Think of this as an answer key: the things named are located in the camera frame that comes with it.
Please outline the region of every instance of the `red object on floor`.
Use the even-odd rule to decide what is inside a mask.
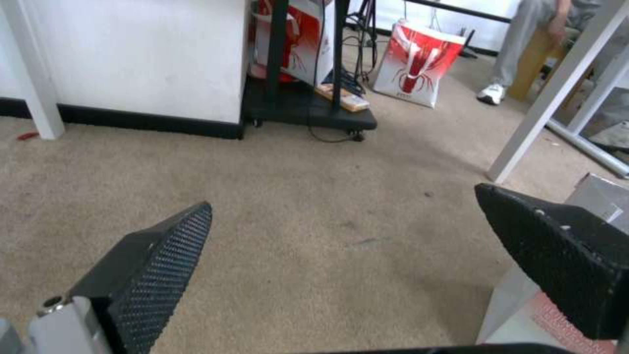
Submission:
[[[28,140],[30,138],[34,138],[34,137],[38,137],[39,133],[38,132],[30,132],[30,133],[26,133],[26,134],[22,134],[18,137],[19,141],[24,141],[24,140]]]

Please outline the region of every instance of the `person's leg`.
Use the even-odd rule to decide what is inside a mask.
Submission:
[[[548,23],[557,12],[556,0],[522,0],[504,38],[491,78],[492,84],[513,84],[522,52],[538,26]]]

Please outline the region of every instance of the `white desk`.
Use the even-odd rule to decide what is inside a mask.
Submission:
[[[617,173],[624,176],[629,173],[629,169],[626,173],[622,172],[623,169],[627,169],[624,163],[579,136],[579,132],[587,124],[592,114],[621,79],[622,74],[619,72],[619,69],[626,70],[629,62],[629,50],[625,50],[620,55],[619,58],[623,60],[616,60],[610,64],[608,70],[601,76],[601,83],[604,84],[597,86],[595,92],[590,95],[568,128],[563,128],[562,130],[559,123],[551,121],[552,115],[561,105],[564,98],[628,15],[629,0],[608,0],[603,5],[487,172],[490,179],[497,183],[502,183],[546,124],[549,124],[550,128],[554,128],[561,136],[590,155],[594,157],[608,157],[602,158],[600,161],[606,166],[613,168]]]

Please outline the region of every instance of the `black metal stand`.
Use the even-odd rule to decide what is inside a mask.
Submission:
[[[274,121],[335,128],[353,134],[377,127],[376,119],[370,110],[352,113],[341,109],[340,106],[343,26],[348,7],[349,0],[335,1],[334,91],[330,103],[306,83],[279,84],[288,0],[274,2],[267,79],[247,78],[242,103],[242,116],[245,121],[253,122],[256,127],[261,126],[264,121]]]

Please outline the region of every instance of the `black baseboard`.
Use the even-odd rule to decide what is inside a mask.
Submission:
[[[16,98],[0,98],[0,116],[31,118],[31,112],[25,100]]]
[[[57,104],[65,123],[79,123],[140,130],[156,130],[224,139],[242,139],[244,126],[239,123],[212,122],[193,118],[153,115],[128,111],[106,110],[74,105]],[[31,118],[24,100],[0,98],[0,116]]]

